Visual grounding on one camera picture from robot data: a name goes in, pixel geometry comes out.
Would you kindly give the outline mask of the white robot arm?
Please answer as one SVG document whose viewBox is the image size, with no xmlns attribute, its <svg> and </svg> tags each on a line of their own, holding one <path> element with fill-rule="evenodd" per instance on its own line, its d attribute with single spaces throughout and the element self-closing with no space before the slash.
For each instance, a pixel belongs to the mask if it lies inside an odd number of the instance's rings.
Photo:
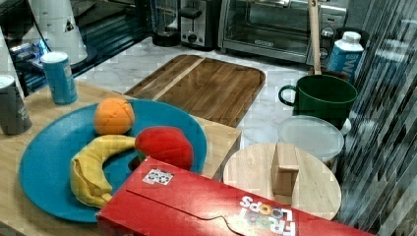
<svg viewBox="0 0 417 236">
<path fill-rule="evenodd" d="M 15 78 L 21 95 L 26 85 L 19 81 L 10 48 L 40 40 L 49 51 L 65 52 L 73 73 L 88 58 L 71 0 L 1 0 L 1 72 Z"/>
</svg>

